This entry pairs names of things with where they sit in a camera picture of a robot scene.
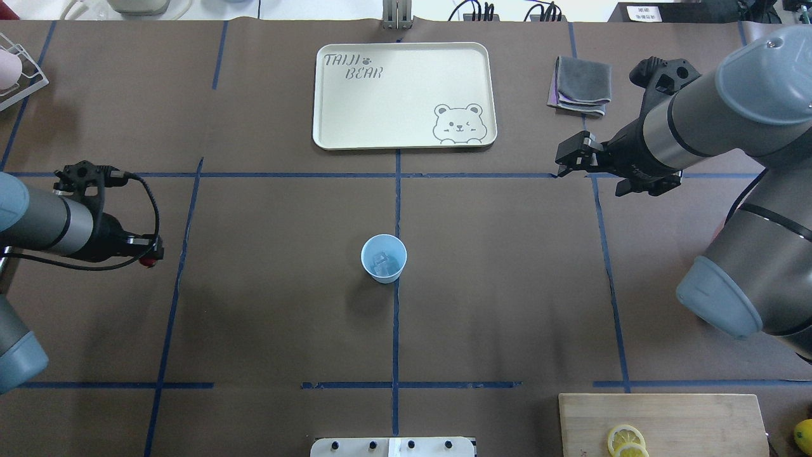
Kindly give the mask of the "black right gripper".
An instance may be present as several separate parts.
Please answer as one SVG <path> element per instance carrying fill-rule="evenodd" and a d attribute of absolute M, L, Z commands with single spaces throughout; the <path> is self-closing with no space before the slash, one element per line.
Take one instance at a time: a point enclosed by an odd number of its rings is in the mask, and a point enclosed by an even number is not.
<path fill-rule="evenodd" d="M 615 189 L 617 197 L 631 193 L 656 197 L 682 184 L 682 171 L 661 164 L 647 147 L 641 117 L 603 144 L 590 132 L 579 132 L 560 142 L 556 151 L 556 176 L 564 177 L 573 171 L 600 173 L 603 147 L 610 157 L 610 173 L 623 178 Z"/>

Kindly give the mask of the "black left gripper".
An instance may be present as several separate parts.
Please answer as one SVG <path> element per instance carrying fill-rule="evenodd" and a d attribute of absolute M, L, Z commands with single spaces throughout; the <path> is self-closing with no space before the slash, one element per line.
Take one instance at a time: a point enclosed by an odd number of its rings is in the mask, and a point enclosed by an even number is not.
<path fill-rule="evenodd" d="M 162 238 L 157 234 L 134 234 L 122 228 L 116 217 L 101 215 L 98 235 L 89 242 L 89 261 L 102 262 L 112 257 L 164 258 Z"/>

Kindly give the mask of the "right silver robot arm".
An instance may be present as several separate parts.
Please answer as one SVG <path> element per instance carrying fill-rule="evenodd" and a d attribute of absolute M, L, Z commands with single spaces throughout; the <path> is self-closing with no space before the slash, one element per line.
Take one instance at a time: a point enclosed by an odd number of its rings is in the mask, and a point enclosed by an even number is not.
<path fill-rule="evenodd" d="M 676 288 L 693 314 L 736 339 L 772 336 L 810 362 L 810 26 L 771 30 L 702 74 L 642 60 L 637 118 L 608 141 L 560 142 L 558 176 L 618 178 L 615 196 L 660 196 L 700 162 L 739 151 L 759 166 Z"/>

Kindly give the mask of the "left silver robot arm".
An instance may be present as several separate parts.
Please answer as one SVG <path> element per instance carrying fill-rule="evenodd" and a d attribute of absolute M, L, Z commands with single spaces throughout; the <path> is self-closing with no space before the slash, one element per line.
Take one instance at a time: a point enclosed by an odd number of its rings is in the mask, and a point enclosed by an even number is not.
<path fill-rule="evenodd" d="M 164 257 L 159 207 L 137 174 L 87 161 L 56 171 L 52 191 L 1 176 L 2 259 L 28 260 L 74 271 L 111 271 L 134 263 L 153 267 Z M 153 211 L 147 234 L 124 229 L 105 211 L 105 192 L 139 183 Z"/>

